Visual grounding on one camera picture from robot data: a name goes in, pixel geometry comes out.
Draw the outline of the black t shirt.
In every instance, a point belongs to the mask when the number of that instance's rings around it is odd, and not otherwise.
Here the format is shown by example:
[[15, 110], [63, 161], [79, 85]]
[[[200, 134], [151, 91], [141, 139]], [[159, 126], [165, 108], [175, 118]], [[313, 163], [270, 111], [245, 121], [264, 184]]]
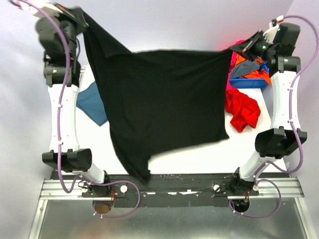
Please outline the black t shirt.
[[232, 52], [131, 52], [79, 7], [89, 65], [110, 125], [115, 153], [133, 177], [150, 179], [151, 156], [218, 142]]

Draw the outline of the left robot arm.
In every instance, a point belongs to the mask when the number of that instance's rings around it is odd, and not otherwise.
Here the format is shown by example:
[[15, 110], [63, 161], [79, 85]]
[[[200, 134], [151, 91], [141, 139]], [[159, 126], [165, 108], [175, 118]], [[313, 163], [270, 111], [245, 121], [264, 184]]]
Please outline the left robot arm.
[[34, 16], [39, 18], [36, 31], [44, 48], [43, 73], [52, 109], [51, 141], [42, 161], [58, 171], [80, 174], [95, 182], [94, 192], [100, 197], [107, 196], [111, 185], [106, 181], [106, 172], [93, 163], [90, 149], [80, 148], [76, 132], [81, 77], [77, 35], [87, 23], [63, 6], [48, 1], [40, 4]]

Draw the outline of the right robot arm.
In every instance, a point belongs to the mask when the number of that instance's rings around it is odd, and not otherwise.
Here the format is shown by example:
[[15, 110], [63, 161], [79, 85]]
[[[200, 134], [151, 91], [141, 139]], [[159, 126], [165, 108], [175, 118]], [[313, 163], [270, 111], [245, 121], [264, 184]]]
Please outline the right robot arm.
[[255, 152], [232, 175], [228, 190], [235, 195], [251, 191], [259, 175], [276, 160], [301, 149], [308, 134], [301, 130], [297, 110], [297, 87], [301, 60], [293, 56], [300, 26], [273, 20], [266, 31], [258, 31], [230, 49], [253, 61], [266, 61], [273, 89], [273, 118], [270, 129], [257, 134]]

